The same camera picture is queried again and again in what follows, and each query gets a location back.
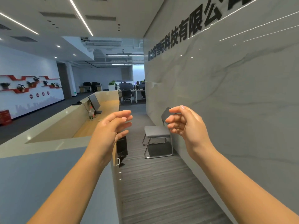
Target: person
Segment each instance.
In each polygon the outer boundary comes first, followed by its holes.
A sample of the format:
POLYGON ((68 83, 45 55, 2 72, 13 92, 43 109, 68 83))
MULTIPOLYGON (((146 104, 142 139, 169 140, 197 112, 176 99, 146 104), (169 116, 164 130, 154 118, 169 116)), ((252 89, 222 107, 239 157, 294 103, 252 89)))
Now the person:
MULTIPOLYGON (((238 223, 298 224, 299 216, 266 192, 211 143, 202 118, 192 109, 174 107, 166 122, 183 137, 188 154, 202 168, 238 223)), ((116 112, 98 123, 85 153, 29 224, 80 223, 96 183, 112 158, 116 141, 128 134, 131 111, 116 112)))

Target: dark gray floor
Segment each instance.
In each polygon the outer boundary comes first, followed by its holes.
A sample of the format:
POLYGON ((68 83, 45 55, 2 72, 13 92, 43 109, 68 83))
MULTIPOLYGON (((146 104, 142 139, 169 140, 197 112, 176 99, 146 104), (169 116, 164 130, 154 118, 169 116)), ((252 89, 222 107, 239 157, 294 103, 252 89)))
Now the dark gray floor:
POLYGON ((50 118, 51 116, 61 112, 73 103, 77 103, 91 93, 79 93, 76 97, 68 100, 64 100, 57 104, 51 105, 37 112, 31 113, 27 116, 21 117, 17 120, 13 120, 13 123, 7 126, 0 126, 0 144, 12 139, 13 137, 23 133, 24 131, 34 127, 42 121, 50 118))
POLYGON ((153 126, 145 104, 124 105, 134 116, 121 172, 124 224, 229 224, 211 195, 179 155, 144 159, 144 126, 153 126))

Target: ceiling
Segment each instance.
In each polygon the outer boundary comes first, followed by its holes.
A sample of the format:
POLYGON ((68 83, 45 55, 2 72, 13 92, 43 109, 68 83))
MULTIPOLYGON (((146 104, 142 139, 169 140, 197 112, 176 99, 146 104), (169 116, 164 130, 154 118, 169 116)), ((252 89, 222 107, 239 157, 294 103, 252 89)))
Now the ceiling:
POLYGON ((90 35, 79 19, 69 0, 1 0, 1 13, 22 23, 39 35, 0 15, 0 24, 11 29, 0 30, 0 38, 2 39, 0 45, 49 59, 54 59, 55 56, 57 57, 55 60, 58 61, 71 61, 76 65, 90 65, 84 61, 93 61, 92 58, 62 38, 62 36, 87 37, 91 42, 84 45, 90 50, 95 49, 94 64, 96 66, 107 65, 107 59, 106 61, 101 59, 107 54, 122 53, 123 49, 124 52, 130 54, 143 53, 141 39, 164 0, 73 1, 94 37, 90 35), (41 14, 40 12, 60 14, 59 17, 53 17, 45 16, 49 14, 41 14), (27 36, 37 42, 19 41, 11 36, 27 36), (108 43, 104 46, 98 45, 99 40, 108 39, 121 41, 121 43, 117 47, 115 47, 115 43, 108 43))

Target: reception counter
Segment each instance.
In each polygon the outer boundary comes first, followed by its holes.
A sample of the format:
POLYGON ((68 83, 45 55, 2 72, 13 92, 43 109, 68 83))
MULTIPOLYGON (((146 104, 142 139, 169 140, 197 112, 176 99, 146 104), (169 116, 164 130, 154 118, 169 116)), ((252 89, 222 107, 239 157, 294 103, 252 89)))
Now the reception counter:
MULTIPOLYGON (((98 122, 119 110, 118 91, 95 96, 103 112, 93 120, 88 118, 87 97, 82 105, 70 106, 0 145, 0 197, 6 198, 0 202, 1 222, 27 222, 84 153, 98 122)), ((116 158, 115 146, 111 165, 104 169, 82 223, 122 223, 116 158)))

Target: forearm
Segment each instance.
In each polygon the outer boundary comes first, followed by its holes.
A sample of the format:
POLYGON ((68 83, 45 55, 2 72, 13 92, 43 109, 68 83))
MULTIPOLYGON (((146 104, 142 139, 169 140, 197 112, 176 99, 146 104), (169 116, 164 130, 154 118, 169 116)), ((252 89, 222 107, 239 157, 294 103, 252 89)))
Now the forearm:
POLYGON ((203 169, 238 223, 299 223, 299 217, 252 181, 213 146, 199 150, 203 169))
POLYGON ((104 167, 84 154, 28 224, 80 223, 104 167))

